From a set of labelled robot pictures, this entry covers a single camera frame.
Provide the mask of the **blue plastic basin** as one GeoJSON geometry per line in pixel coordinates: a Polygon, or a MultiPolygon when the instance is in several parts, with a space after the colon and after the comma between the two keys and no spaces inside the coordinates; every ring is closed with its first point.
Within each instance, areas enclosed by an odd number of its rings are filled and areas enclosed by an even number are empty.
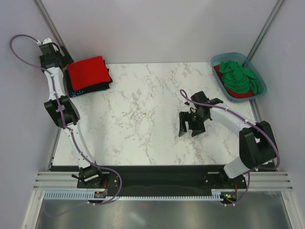
{"type": "Polygon", "coordinates": [[[256,99],[266,93],[266,85],[265,85],[263,79],[261,78],[258,71],[255,69],[255,67],[252,65],[252,63],[247,59],[247,57],[245,55],[238,53],[238,52],[229,52],[229,53],[219,54],[219,55],[214,56],[211,59],[210,64],[212,67],[213,74],[216,78],[216,81],[228,100],[230,100],[232,102],[244,102],[244,101],[256,99]],[[225,87],[222,85],[222,83],[221,83],[220,79],[218,78],[216,71],[214,69],[214,66],[219,65],[220,62],[227,62],[227,61],[236,61],[236,62],[240,63],[244,68],[253,70],[259,80],[260,86],[262,88],[262,92],[253,97],[244,98],[244,99],[236,99],[236,98],[231,97],[226,92],[225,87]]]}

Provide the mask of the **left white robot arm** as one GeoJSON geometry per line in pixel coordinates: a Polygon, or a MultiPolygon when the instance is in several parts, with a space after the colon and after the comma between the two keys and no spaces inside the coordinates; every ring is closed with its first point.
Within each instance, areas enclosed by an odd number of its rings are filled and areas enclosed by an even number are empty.
{"type": "Polygon", "coordinates": [[[72,145],[79,167],[79,175],[73,177],[83,184],[101,187],[105,177],[97,168],[96,160],[88,150],[80,129],[79,112],[64,89],[66,58],[51,39],[39,42],[39,48],[42,52],[41,69],[47,77],[50,91],[49,99],[44,103],[44,107],[55,125],[64,131],[72,145]]]}

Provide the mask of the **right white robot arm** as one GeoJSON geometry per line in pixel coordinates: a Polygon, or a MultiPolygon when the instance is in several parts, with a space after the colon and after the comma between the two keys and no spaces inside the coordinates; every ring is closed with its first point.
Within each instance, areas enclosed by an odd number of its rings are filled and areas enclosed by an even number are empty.
{"type": "Polygon", "coordinates": [[[229,129],[239,139],[239,155],[226,164],[219,172],[218,182],[228,188],[235,183],[235,178],[258,169],[263,164],[279,159],[271,126],[266,121],[254,122],[230,109],[222,100],[210,100],[205,93],[199,91],[188,97],[185,90],[181,96],[194,104],[188,112],[179,113],[179,134],[183,136],[191,130],[192,137],[206,131],[205,121],[215,121],[229,129]]]}

